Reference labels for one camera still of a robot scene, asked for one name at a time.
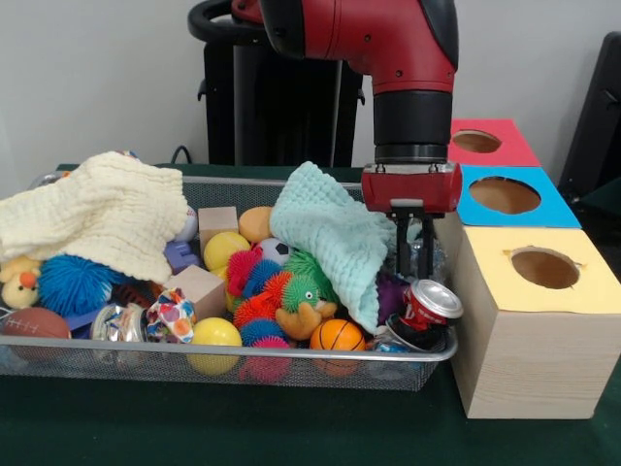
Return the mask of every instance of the beige wooden block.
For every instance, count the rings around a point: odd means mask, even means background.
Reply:
[[[592,416],[621,353],[621,285],[597,250],[581,230],[464,231],[452,276],[464,305],[452,365],[467,416]],[[513,267],[511,250],[495,250],[502,244],[556,245],[582,261],[578,281],[558,289],[531,283]],[[546,275],[562,283],[558,271]]]
[[[218,233],[233,231],[239,233],[236,207],[211,207],[199,209],[198,231],[201,241],[201,257],[205,252],[205,245]]]
[[[194,305],[198,320],[222,316],[226,312],[224,280],[196,265],[190,265],[170,278],[164,287],[181,288],[185,297]]]

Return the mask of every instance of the cream knitted blanket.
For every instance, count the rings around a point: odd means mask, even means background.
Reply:
[[[166,243],[185,224],[179,170],[107,152],[69,177],[0,201],[0,262],[66,253],[139,280],[166,282]]]

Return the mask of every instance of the wire mesh tray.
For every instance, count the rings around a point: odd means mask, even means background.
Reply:
[[[238,212],[243,212],[274,205],[283,186],[282,181],[185,177],[183,190],[194,209],[234,205]],[[343,186],[355,199],[362,200],[360,184]],[[442,350],[425,353],[386,353],[0,336],[0,374],[417,391],[438,363],[456,352],[457,340],[452,329],[442,346]],[[211,368],[230,369],[223,374],[206,375],[197,371],[196,363],[191,364],[190,359]]]

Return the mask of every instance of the blue spiky ball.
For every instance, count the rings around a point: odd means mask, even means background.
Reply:
[[[103,307],[113,284],[128,283],[125,275],[74,255],[57,255],[41,267],[41,304],[57,314],[81,316]]]
[[[276,322],[266,318],[258,318],[251,323],[247,323],[240,330],[240,334],[245,347],[251,347],[259,340],[270,336],[281,337],[285,341],[287,338]]]

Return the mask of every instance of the purple toy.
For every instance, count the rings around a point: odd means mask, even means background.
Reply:
[[[377,299],[379,300],[379,316],[377,325],[384,322],[393,314],[398,314],[406,308],[404,293],[409,283],[394,276],[379,274],[376,280]]]
[[[171,241],[164,249],[164,255],[173,269],[173,275],[178,274],[190,265],[200,265],[196,254],[192,253],[190,245],[183,241]]]

